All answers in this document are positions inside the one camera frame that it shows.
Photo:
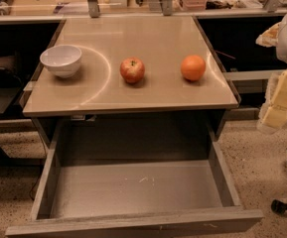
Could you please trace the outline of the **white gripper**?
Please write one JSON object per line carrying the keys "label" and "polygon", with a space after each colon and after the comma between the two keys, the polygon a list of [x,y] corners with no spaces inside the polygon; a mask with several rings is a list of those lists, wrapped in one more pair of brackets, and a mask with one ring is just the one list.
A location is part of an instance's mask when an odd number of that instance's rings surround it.
{"label": "white gripper", "polygon": [[[258,45],[270,48],[276,45],[277,57],[287,63],[287,14],[280,24],[276,23],[264,31],[255,41]],[[287,123],[287,69],[272,73],[265,92],[257,122],[257,129],[265,134],[273,134]]]}

